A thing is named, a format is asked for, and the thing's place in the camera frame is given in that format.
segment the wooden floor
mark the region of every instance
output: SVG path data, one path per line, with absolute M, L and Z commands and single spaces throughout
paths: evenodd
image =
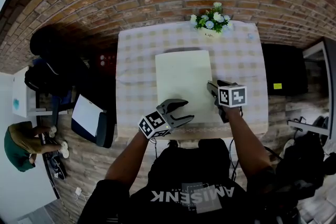
M 316 62 L 307 62 L 306 67 L 309 80 L 309 92 L 307 94 L 296 97 L 271 96 L 268 98 L 269 130 L 266 134 L 260 135 L 259 138 L 265 146 L 270 147 L 277 153 L 281 152 L 284 144 L 293 137 L 295 132 L 294 129 L 287 125 L 288 119 L 304 116 L 307 119 L 307 123 L 313 123 L 318 116 L 328 115 L 328 96 L 323 94 L 325 91 L 321 86 L 322 70 Z M 48 125 L 48 120 L 48 117 L 43 117 L 43 124 Z M 70 121 L 71 114 L 60 115 L 58 123 L 57 136 L 68 142 L 70 151 L 70 157 L 64 160 L 68 173 L 66 180 L 54 180 L 62 201 L 57 200 L 45 207 L 56 224 L 75 223 L 77 221 L 81 209 L 85 205 L 85 200 L 81 196 L 75 201 L 77 199 L 76 188 L 80 187 L 84 195 L 90 196 L 96 183 L 104 178 L 108 167 L 128 143 L 127 140 L 121 140 L 113 142 L 110 149 L 98 147 L 75 134 L 70 128 Z M 167 141 L 158 141 L 158 155 L 167 147 L 166 144 Z M 335 144 L 328 142 L 325 151 L 336 152 Z M 271 159 L 276 164 L 277 161 L 273 157 Z M 154 145 L 150 144 L 137 179 L 131 188 L 131 193 L 146 185 L 147 174 L 154 160 L 155 149 Z M 238 170 L 236 181 L 246 187 L 246 178 L 240 169 Z M 320 189 L 321 194 L 316 195 L 316 197 L 306 203 L 300 203 L 300 210 L 307 223 L 327 223 L 326 221 L 336 213 L 336 206 L 334 206 L 334 204 L 336 205 L 336 188 L 335 194 L 329 197 L 328 204 L 326 204 L 327 197 L 323 196 L 323 193 L 326 193 L 326 189 L 330 190 L 333 185 L 336 186 L 334 184 L 336 183 L 336 178 L 331 176 L 326 181 L 328 182 Z

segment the white paper sheet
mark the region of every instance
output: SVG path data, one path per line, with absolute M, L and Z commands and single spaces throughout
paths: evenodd
M 209 52 L 206 50 L 171 52 L 156 55 L 157 100 L 179 98 L 189 102 L 174 116 L 195 115 L 191 123 L 216 121 L 214 98 L 206 84 L 212 80 Z
M 72 113 L 72 118 L 91 135 L 96 136 L 100 112 L 103 112 L 103 110 L 80 95 Z

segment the checkered tablecloth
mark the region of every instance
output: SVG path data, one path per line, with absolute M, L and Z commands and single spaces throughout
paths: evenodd
M 214 81 L 222 79 L 247 86 L 244 119 L 255 134 L 267 132 L 267 83 L 259 33 L 255 24 L 232 23 L 234 29 L 217 39 L 199 35 L 189 22 L 120 32 L 116 76 L 118 137 L 133 137 L 141 115 L 151 113 L 158 105 L 155 55 L 191 48 L 209 51 Z M 216 123 L 191 122 L 163 138 L 192 140 L 231 136 L 229 124 L 223 124 L 218 116 Z

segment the brown shorts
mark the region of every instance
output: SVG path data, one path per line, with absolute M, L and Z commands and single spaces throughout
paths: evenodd
M 34 137 L 30 121 L 12 124 L 8 127 L 10 136 L 15 144 L 31 154 L 41 153 L 40 138 Z

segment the power outlet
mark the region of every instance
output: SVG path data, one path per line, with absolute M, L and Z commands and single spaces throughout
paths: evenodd
M 75 192 L 76 192 L 77 196 L 79 196 L 82 193 L 82 189 L 77 187 Z

